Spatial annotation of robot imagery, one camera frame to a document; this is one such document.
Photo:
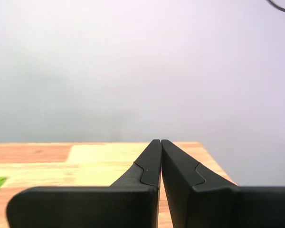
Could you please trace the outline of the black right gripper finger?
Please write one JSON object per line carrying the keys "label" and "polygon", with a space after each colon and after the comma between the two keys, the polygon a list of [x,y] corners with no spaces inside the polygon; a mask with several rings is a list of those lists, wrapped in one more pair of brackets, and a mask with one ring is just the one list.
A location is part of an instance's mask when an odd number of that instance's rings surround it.
{"label": "black right gripper finger", "polygon": [[33,187],[7,204],[11,228],[155,228],[161,141],[153,140],[108,187]]}
{"label": "black right gripper finger", "polygon": [[174,227],[285,228],[285,186],[237,186],[169,140],[161,143]]}

